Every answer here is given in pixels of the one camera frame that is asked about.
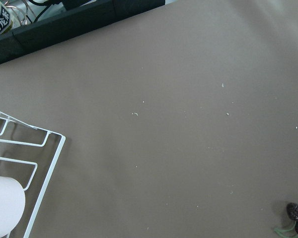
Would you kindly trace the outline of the pink plastic cup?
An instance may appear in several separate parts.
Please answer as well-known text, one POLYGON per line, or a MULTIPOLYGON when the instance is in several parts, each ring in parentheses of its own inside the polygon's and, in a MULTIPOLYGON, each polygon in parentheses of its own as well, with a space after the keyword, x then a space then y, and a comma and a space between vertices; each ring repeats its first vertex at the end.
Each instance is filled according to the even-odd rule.
POLYGON ((25 192, 21 184, 0 176, 0 238, 19 223, 25 208, 25 192))

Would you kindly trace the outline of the black foam bar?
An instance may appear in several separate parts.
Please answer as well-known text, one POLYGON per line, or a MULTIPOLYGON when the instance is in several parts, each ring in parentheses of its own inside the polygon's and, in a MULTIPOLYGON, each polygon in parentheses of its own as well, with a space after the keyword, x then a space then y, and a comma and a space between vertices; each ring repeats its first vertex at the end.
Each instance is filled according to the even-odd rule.
POLYGON ((96 0, 18 27, 0 36, 0 64, 169 3, 168 0, 96 0))

